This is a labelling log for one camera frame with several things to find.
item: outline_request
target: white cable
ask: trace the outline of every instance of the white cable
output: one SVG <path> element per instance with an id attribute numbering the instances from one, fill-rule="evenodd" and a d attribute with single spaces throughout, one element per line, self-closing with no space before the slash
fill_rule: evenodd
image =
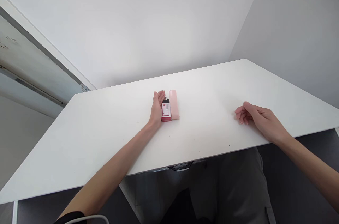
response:
<path id="1" fill-rule="evenodd" d="M 83 220 L 95 219 L 95 218 L 103 219 L 104 221 L 106 221 L 106 224 L 109 224 L 108 219 L 104 215 L 91 215 L 91 216 L 81 217 L 81 218 L 77 218 L 77 219 L 74 219 L 74 220 L 70 220 L 70 221 L 66 222 L 65 224 L 73 224 L 73 223 L 77 223 L 77 222 L 80 222 L 80 221 L 83 221 Z"/>

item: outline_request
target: small box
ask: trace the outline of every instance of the small box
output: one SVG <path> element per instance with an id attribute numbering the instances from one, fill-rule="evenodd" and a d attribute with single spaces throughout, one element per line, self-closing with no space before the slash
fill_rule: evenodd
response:
<path id="1" fill-rule="evenodd" d="M 171 121 L 171 104 L 170 100 L 167 98 L 162 102 L 162 116 L 161 116 L 161 121 L 162 122 L 168 122 Z"/>

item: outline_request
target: black sleeve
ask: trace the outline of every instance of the black sleeve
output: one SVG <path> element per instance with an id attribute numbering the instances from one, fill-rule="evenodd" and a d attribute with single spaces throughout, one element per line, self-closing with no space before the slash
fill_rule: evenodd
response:
<path id="1" fill-rule="evenodd" d="M 58 219 L 54 224 L 64 224 L 66 222 L 69 222 L 70 220 L 74 220 L 77 218 L 85 217 L 85 215 L 82 212 L 70 212 L 68 214 L 65 214 L 60 219 Z M 86 224 L 87 222 L 83 220 L 82 222 L 77 222 L 77 224 Z"/>

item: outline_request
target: forearm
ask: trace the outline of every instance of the forearm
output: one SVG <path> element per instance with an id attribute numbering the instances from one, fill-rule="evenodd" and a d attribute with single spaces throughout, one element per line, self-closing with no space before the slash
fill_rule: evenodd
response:
<path id="1" fill-rule="evenodd" d="M 292 137 L 277 145 L 339 213 L 339 173 Z"/>
<path id="2" fill-rule="evenodd" d="M 139 154 L 157 131 L 147 124 L 86 183 L 61 216 L 81 211 L 85 216 L 97 213 L 119 186 Z"/>

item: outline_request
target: hand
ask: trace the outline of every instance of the hand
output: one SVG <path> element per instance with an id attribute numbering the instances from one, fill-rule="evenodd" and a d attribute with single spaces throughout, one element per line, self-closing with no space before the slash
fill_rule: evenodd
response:
<path id="1" fill-rule="evenodd" d="M 253 120 L 264 137 L 274 144 L 282 143 L 292 138 L 270 109 L 244 102 L 244 105 L 238 107 L 235 113 L 241 124 L 245 123 L 247 125 L 248 120 Z"/>
<path id="2" fill-rule="evenodd" d="M 151 116 L 148 121 L 148 123 L 151 126 L 156 126 L 158 128 L 161 125 L 161 117 L 162 117 L 161 105 L 162 105 L 162 101 L 164 100 L 164 98 L 165 98 L 164 90 L 158 93 L 154 92 L 153 105 L 151 108 Z"/>

